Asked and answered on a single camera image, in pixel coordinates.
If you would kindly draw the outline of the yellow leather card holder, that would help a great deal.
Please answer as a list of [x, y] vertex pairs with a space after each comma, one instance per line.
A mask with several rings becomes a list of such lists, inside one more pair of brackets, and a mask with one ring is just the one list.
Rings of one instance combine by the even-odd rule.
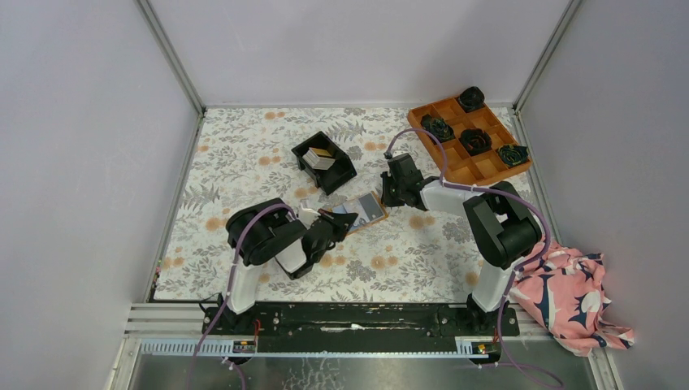
[[335, 214], [357, 214], [348, 234], [354, 234], [388, 217], [388, 212], [375, 191], [362, 194], [325, 210]]

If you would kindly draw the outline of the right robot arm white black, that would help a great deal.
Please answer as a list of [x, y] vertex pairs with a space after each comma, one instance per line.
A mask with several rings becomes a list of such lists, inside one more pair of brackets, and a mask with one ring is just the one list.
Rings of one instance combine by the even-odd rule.
[[388, 207], [409, 206], [423, 211], [463, 215], [485, 264], [479, 282], [467, 298], [467, 327], [485, 335], [498, 324], [506, 303], [505, 290], [514, 263], [527, 256], [540, 241], [542, 231], [529, 204], [511, 183], [468, 187], [423, 176], [409, 154], [384, 154], [388, 170], [381, 174], [382, 202]]

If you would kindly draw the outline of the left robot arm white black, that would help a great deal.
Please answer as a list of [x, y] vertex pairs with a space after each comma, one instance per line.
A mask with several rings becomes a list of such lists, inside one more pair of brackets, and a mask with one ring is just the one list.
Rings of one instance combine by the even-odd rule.
[[303, 202], [294, 210], [279, 197], [235, 213], [226, 224], [235, 258], [221, 323], [234, 334], [249, 329], [264, 264], [276, 261], [290, 279], [299, 279], [367, 221], [358, 206], [316, 210]]

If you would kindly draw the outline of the black plastic card box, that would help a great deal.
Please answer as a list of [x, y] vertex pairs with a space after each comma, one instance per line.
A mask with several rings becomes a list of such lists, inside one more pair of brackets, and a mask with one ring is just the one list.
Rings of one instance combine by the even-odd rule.
[[317, 132], [291, 151], [297, 158], [298, 168], [326, 195], [357, 175], [352, 159], [324, 132]]

